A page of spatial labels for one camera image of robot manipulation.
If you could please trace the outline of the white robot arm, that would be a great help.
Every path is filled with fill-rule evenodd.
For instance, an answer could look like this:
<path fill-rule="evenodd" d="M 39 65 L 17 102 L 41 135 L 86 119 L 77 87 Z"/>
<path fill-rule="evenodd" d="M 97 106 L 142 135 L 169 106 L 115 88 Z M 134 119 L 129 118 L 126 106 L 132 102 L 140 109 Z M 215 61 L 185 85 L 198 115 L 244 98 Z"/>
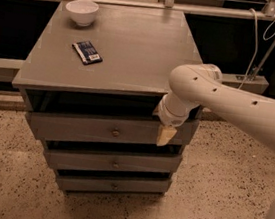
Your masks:
<path fill-rule="evenodd" d="M 158 146 L 168 144 L 191 110 L 206 107 L 275 152 L 275 99 L 222 83 L 216 65 L 182 65 L 169 75 L 169 91 L 154 110 Z M 275 200 L 264 219 L 275 219 Z"/>

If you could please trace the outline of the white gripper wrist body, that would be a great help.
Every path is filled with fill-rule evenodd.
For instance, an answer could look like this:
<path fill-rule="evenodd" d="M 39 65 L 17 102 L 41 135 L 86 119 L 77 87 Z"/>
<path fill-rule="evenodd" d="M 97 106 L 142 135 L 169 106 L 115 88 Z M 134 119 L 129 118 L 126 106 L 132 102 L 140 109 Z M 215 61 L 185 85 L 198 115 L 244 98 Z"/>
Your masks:
<path fill-rule="evenodd" d="M 179 127 L 184 124 L 185 120 L 188 119 L 188 113 L 184 115 L 176 115 L 170 113 L 163 102 L 160 102 L 157 107 L 157 115 L 159 116 L 160 122 L 167 127 Z"/>

